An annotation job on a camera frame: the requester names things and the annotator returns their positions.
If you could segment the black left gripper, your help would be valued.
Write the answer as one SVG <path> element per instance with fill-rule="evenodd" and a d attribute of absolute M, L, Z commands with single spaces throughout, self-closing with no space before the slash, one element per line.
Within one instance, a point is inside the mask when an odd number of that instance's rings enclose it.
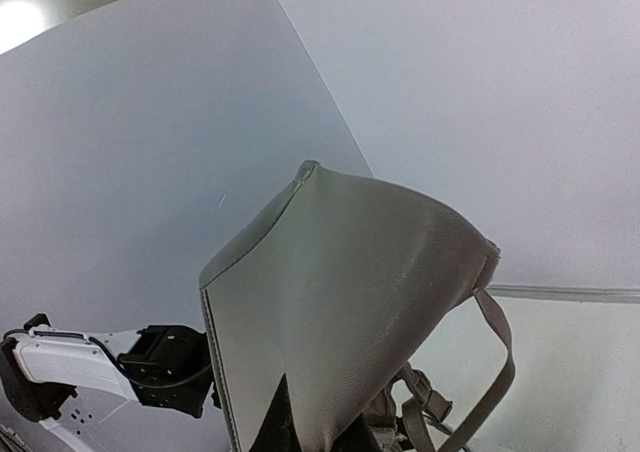
<path fill-rule="evenodd" d="M 213 383 L 209 342 L 204 333 L 181 325 L 152 325 L 117 363 L 146 407 L 203 415 Z"/>

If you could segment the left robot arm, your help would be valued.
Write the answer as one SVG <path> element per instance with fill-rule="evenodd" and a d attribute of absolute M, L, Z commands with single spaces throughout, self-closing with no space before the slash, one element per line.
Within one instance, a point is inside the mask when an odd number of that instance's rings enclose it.
<path fill-rule="evenodd" d="M 205 333 L 150 325 L 110 333 L 58 330 L 39 313 L 1 342 L 1 385 L 13 409 L 74 451 L 118 451 L 79 395 L 106 392 L 195 419 L 221 405 Z"/>

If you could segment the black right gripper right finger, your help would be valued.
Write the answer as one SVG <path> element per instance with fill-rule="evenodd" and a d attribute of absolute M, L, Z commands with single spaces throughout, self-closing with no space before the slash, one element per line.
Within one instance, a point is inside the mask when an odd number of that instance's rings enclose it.
<path fill-rule="evenodd" d="M 364 416 L 360 415 L 336 439 L 332 452 L 381 452 L 381 448 Z"/>

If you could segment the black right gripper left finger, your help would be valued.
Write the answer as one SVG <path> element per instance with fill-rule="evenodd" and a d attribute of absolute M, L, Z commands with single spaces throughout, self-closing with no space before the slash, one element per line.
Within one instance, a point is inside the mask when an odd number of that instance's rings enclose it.
<path fill-rule="evenodd" d="M 301 452 L 294 426 L 286 375 L 281 377 L 252 452 Z"/>

